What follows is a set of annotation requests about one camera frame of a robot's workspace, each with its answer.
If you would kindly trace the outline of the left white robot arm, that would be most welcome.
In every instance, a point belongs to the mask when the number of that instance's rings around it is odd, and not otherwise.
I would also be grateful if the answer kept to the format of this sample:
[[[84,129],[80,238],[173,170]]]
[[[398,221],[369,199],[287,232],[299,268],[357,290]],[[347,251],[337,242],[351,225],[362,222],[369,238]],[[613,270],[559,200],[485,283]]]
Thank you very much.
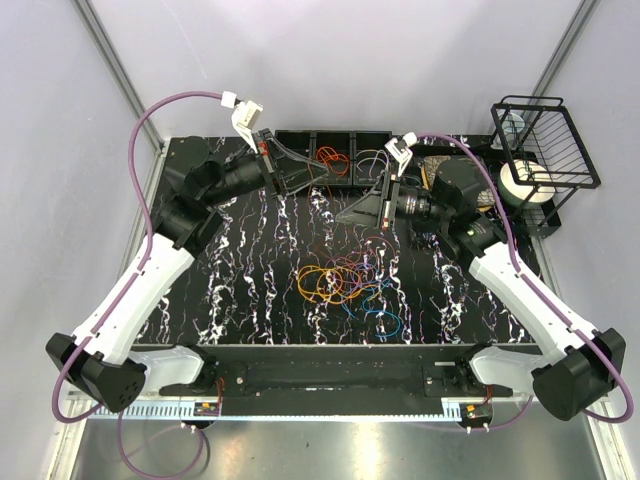
[[[250,135],[229,156],[202,137],[171,142],[164,177],[172,194],[154,214],[136,257],[87,320],[70,335],[54,334],[45,347],[59,368],[58,380],[111,413],[167,387],[208,394],[217,380],[214,356],[195,345],[135,352],[139,331],[211,243],[223,223],[220,204],[260,189],[277,198],[294,195],[327,173],[269,130]]]

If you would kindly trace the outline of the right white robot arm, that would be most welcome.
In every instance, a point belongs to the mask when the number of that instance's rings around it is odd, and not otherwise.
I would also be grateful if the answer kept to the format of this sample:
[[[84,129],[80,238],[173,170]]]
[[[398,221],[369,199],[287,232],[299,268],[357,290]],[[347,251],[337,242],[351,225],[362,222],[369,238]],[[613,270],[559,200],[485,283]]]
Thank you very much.
[[[427,189],[403,185],[395,171],[383,173],[336,218],[380,230],[402,218],[435,234],[441,251],[495,294],[540,350],[477,346],[454,371],[457,390],[472,397],[488,386],[506,387],[535,396],[548,413],[568,421],[613,389],[628,389],[620,375],[626,342],[615,329],[600,330],[576,314],[527,267],[510,225],[479,212],[486,191],[497,189],[479,160],[446,160]]]

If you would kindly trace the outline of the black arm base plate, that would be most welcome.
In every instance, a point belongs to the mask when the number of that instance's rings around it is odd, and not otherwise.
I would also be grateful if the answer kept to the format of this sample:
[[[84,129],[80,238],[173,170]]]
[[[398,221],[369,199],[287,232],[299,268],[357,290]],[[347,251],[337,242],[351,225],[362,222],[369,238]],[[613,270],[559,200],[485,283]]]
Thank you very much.
[[[222,395],[223,416],[250,420],[457,417],[446,400],[510,397],[505,387],[466,380],[466,345],[302,345],[206,348],[204,386],[172,385],[163,396]]]

